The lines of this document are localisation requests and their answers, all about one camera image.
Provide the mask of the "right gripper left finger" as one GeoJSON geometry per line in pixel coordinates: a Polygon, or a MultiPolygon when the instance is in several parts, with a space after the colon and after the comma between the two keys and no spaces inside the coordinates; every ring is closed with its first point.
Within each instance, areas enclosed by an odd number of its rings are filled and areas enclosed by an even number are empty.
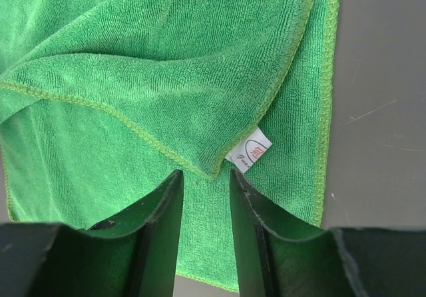
{"type": "Polygon", "coordinates": [[[173,171],[153,191],[88,230],[77,296],[172,296],[184,174],[173,171]]]}

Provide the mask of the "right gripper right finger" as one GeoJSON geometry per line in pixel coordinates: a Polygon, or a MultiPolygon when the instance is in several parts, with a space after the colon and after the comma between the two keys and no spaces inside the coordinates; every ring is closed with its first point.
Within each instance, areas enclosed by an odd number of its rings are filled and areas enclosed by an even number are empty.
{"type": "Polygon", "coordinates": [[[295,217],[230,172],[241,296],[352,296],[332,232],[295,217]]]}

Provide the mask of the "green towel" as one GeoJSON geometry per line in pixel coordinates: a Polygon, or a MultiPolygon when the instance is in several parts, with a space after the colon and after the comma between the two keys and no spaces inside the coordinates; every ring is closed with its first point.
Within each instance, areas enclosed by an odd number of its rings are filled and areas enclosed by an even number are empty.
{"type": "Polygon", "coordinates": [[[230,170],[323,212],[339,0],[1,0],[15,222],[88,228],[184,173],[177,273],[238,290],[230,170]]]}

